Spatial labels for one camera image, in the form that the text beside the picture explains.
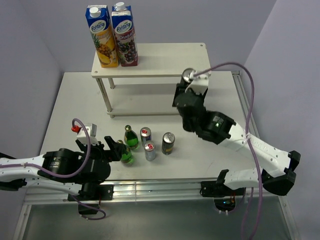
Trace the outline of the black can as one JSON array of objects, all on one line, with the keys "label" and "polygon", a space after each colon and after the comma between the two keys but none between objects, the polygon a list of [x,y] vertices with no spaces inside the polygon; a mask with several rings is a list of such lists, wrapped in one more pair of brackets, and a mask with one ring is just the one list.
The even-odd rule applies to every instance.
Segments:
[{"label": "black can", "polygon": [[161,151],[165,155],[170,155],[173,152],[175,135],[171,132],[166,132],[162,137]]},{"label": "black can", "polygon": [[181,75],[181,79],[186,82],[187,84],[190,84],[194,79],[194,74],[196,71],[193,68],[187,68],[183,71]]}]

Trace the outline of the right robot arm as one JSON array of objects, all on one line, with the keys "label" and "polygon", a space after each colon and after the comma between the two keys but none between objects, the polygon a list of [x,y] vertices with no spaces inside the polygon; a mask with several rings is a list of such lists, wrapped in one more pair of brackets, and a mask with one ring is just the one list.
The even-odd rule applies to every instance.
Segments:
[{"label": "right robot arm", "polygon": [[247,133],[239,123],[218,111],[206,110],[204,95],[196,94],[185,83],[177,83],[172,105],[182,117],[182,127],[204,141],[228,148],[253,159],[255,168],[232,171],[223,169],[216,180],[203,181],[203,197],[240,196],[246,188],[262,187],[271,194],[285,196],[296,181],[295,169],[301,155],[277,149]]}]

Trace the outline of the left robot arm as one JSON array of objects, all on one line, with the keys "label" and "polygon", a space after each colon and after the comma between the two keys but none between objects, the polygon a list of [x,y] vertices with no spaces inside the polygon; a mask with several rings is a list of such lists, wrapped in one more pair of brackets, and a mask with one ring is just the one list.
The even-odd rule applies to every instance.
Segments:
[{"label": "left robot arm", "polygon": [[60,148],[24,159],[4,154],[0,159],[0,188],[3,191],[43,188],[91,200],[110,176],[110,163],[122,157],[123,143],[115,142],[110,136],[104,139],[108,150],[100,141],[88,147],[76,140],[79,151]]}]

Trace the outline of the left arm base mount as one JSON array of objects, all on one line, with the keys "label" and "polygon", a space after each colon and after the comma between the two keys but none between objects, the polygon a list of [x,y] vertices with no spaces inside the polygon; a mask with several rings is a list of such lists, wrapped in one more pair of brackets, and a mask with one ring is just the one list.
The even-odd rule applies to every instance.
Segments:
[{"label": "left arm base mount", "polygon": [[99,221],[107,217],[106,212],[101,209],[101,203],[111,201],[113,193],[113,184],[88,186],[80,190],[78,195],[68,194],[67,201],[77,203],[78,213],[83,219]]}]

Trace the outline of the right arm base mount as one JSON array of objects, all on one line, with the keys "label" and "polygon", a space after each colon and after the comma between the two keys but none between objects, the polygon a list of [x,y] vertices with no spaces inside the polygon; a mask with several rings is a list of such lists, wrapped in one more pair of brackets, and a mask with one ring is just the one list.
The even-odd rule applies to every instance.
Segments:
[{"label": "right arm base mount", "polygon": [[220,215],[228,216],[244,201],[246,188],[233,190],[218,184],[216,180],[201,181],[199,194],[204,198],[213,198],[214,210]]}]

